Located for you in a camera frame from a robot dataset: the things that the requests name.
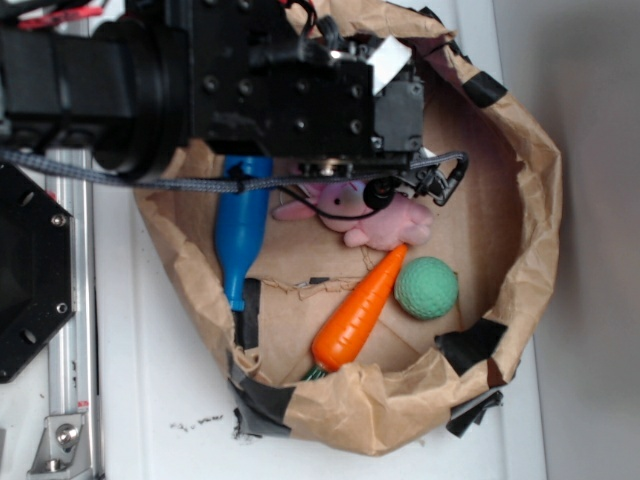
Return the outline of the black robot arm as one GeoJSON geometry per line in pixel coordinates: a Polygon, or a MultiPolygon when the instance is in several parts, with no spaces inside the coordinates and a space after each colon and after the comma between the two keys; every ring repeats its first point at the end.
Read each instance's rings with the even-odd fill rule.
{"type": "Polygon", "coordinates": [[[221,155],[406,166],[423,87],[410,60],[374,83],[380,45],[342,34],[308,1],[129,1],[89,36],[58,23],[94,1],[1,5],[1,142],[86,148],[128,180],[161,174],[199,139],[221,155]]]}

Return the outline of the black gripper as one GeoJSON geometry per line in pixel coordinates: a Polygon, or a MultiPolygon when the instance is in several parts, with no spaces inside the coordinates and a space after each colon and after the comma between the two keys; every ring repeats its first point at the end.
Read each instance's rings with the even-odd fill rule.
{"type": "Polygon", "coordinates": [[[422,145],[422,82],[391,39],[343,36],[309,1],[196,1],[192,133],[214,151],[402,165],[422,145]]]}

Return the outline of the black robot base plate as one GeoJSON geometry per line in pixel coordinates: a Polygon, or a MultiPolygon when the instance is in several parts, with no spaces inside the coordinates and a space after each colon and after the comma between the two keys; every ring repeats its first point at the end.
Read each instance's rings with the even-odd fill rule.
{"type": "Polygon", "coordinates": [[[73,216],[1,164],[1,382],[12,382],[74,314],[73,216]]]}

